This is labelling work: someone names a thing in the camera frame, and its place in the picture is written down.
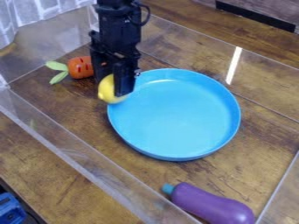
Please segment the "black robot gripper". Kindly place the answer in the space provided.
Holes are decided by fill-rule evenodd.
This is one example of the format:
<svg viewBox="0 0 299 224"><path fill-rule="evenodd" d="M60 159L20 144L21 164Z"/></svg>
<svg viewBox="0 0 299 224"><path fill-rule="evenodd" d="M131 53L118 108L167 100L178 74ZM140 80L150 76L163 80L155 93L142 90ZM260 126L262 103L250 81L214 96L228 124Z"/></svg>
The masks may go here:
<svg viewBox="0 0 299 224"><path fill-rule="evenodd" d="M142 41L143 27L142 7L138 0L98 0L94 5L98 30L88 34L94 75L96 83L100 83L114 74L116 97L128 95L135 88L140 58L136 45Z"/></svg>

